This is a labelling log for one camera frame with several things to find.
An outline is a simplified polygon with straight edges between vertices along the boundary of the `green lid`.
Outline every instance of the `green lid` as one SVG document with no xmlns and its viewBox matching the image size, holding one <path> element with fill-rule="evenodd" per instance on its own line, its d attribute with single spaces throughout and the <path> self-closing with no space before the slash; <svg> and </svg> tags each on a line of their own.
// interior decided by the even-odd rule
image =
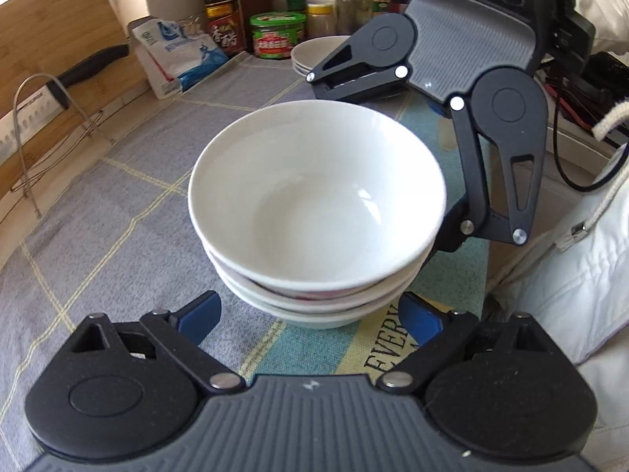
<svg viewBox="0 0 629 472">
<path fill-rule="evenodd" d="M 286 0 L 286 5 L 288 7 L 289 12 L 299 12 L 301 10 L 306 10 L 307 1 L 306 0 Z"/>
<path fill-rule="evenodd" d="M 299 12 L 265 12 L 251 16 L 252 26 L 285 26 L 306 22 L 306 15 Z"/>
</svg>

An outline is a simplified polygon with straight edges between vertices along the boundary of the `black device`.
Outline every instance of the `black device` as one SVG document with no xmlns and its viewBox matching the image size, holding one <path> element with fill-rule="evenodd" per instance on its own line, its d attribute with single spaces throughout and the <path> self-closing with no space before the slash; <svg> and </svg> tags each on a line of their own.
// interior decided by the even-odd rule
<svg viewBox="0 0 629 472">
<path fill-rule="evenodd" d="M 454 204 L 433 250 L 453 252 L 470 236 L 528 241 L 543 172 L 548 110 L 532 75 L 546 53 L 579 74 L 594 27 L 575 0 L 411 0 L 406 13 L 377 16 L 306 78 L 320 99 L 360 102 L 400 87 L 452 118 L 466 195 Z M 491 209 L 483 137 L 498 148 L 508 214 Z M 532 162 L 528 192 L 513 165 Z"/>
<path fill-rule="evenodd" d="M 135 323 L 86 317 L 26 397 L 45 453 L 29 472 L 592 472 L 592 391 L 539 324 L 479 323 L 400 300 L 428 340 L 366 375 L 243 378 L 197 343 L 207 292 Z"/>
</svg>

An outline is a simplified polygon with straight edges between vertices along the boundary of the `yellow lid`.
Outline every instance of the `yellow lid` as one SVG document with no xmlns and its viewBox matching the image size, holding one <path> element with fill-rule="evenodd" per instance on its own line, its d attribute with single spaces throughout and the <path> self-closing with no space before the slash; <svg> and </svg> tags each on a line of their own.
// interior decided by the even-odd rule
<svg viewBox="0 0 629 472">
<path fill-rule="evenodd" d="M 308 4 L 309 14 L 331 14 L 334 12 L 334 4 Z"/>
</svg>

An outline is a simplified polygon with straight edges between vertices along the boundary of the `dark glass bottle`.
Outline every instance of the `dark glass bottle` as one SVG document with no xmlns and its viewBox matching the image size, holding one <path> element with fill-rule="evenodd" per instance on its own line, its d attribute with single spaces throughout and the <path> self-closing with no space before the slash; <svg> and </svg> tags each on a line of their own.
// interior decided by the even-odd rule
<svg viewBox="0 0 629 472">
<path fill-rule="evenodd" d="M 236 55 L 245 49 L 240 0 L 205 0 L 208 17 L 207 32 L 227 55 Z"/>
</svg>

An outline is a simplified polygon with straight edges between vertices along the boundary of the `clear plastic bottle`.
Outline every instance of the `clear plastic bottle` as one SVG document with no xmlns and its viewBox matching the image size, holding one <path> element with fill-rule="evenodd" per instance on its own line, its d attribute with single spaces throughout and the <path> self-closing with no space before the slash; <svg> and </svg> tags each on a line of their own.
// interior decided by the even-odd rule
<svg viewBox="0 0 629 472">
<path fill-rule="evenodd" d="M 372 18 L 373 0 L 338 0 L 338 33 L 352 35 Z"/>
</svg>

